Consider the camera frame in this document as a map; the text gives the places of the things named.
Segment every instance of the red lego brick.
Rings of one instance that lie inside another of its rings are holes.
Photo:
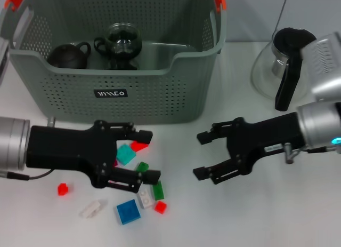
[[[134,150],[135,152],[138,152],[148,146],[149,146],[148,144],[138,143],[137,141],[134,141],[133,143],[130,144],[131,149]]]
[[[63,196],[69,192],[69,187],[65,183],[62,183],[58,186],[58,195]]]
[[[159,201],[154,208],[154,210],[156,210],[157,212],[161,214],[164,214],[166,209],[167,209],[167,204],[165,204],[162,201]]]

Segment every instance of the robotic arm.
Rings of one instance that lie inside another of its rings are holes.
[[[341,38],[328,35],[302,51],[307,63],[312,93],[318,102],[298,107],[297,113],[249,124],[243,118],[215,123],[209,132],[198,134],[204,145],[227,138],[231,159],[220,164],[194,169],[198,180],[211,178],[219,184],[252,172],[265,156],[285,153],[292,164],[301,151],[341,153]]]
[[[157,184],[159,171],[113,168],[117,140],[149,144],[152,132],[137,132],[132,123],[96,121],[85,131],[33,126],[28,120],[0,117],[0,177],[30,180],[7,170],[41,168],[85,173],[95,188],[111,187],[137,193],[140,185]]]

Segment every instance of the lego brick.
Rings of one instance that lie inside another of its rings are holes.
[[[162,184],[160,180],[157,185],[153,185],[153,192],[155,201],[165,199],[164,190],[162,189]]]
[[[130,146],[124,144],[117,149],[117,160],[123,164],[128,164],[134,157],[136,156],[136,152],[131,149]]]
[[[135,200],[118,205],[117,211],[123,225],[141,217]]]
[[[167,209],[167,204],[162,201],[159,201],[154,208],[155,211],[161,214],[164,214],[166,209]]]
[[[146,171],[148,171],[148,169],[149,169],[148,163],[141,162],[137,166],[136,171],[138,171],[138,172],[146,172]]]
[[[102,209],[102,205],[99,201],[93,201],[89,204],[79,215],[82,218],[88,219],[95,216]]]
[[[66,195],[69,192],[69,187],[68,185],[66,185],[65,183],[61,183],[58,186],[58,195],[59,196],[63,196]]]
[[[144,143],[138,143],[137,141],[134,141],[133,143],[130,144],[130,147],[132,148],[132,150],[134,150],[135,152],[138,152],[140,150],[145,149],[146,147],[148,147],[148,144],[144,144]]]
[[[137,196],[140,199],[140,203],[144,209],[153,206],[153,201],[147,190],[139,191]]]

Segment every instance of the green lego brick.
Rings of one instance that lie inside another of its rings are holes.
[[[136,168],[136,171],[138,172],[145,172],[148,171],[149,165],[148,163],[141,162],[138,167]]]
[[[153,186],[153,192],[155,201],[165,199],[164,191],[162,189],[162,184],[160,180],[157,185]]]

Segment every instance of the blue light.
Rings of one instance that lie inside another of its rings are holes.
[[[331,143],[334,145],[340,145],[341,144],[341,138],[335,138],[331,141]]]

